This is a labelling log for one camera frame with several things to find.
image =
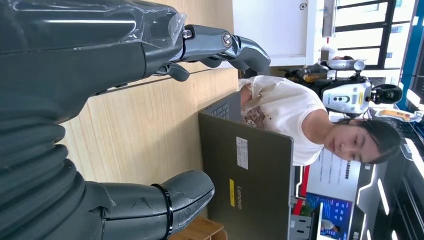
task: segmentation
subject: laptop keyboard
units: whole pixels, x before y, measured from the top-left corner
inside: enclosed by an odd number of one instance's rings
[[[229,118],[228,103],[225,103],[224,105],[219,106],[217,109],[213,110],[211,114],[223,119],[228,119]]]

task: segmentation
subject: display screen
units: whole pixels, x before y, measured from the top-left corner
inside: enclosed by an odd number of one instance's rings
[[[308,193],[306,203],[311,208],[323,204],[321,235],[337,240],[347,240],[352,214],[352,202]]]

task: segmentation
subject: screw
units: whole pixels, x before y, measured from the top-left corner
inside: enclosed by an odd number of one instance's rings
[[[233,38],[229,33],[225,32],[222,35],[222,42],[224,43],[224,46],[229,47],[233,43]]]
[[[299,6],[299,9],[300,10],[305,10],[307,6],[308,6],[307,3],[301,3],[300,6]]]
[[[184,39],[191,39],[193,37],[192,31],[185,29],[182,31],[182,38]]]

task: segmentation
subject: robotic hand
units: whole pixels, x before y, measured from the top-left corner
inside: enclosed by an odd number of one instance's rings
[[[207,175],[84,181],[56,144],[59,123],[109,88],[152,75],[186,80],[179,62],[261,71],[267,54],[138,0],[9,0],[0,11],[0,239],[158,240],[185,228],[214,194]]]

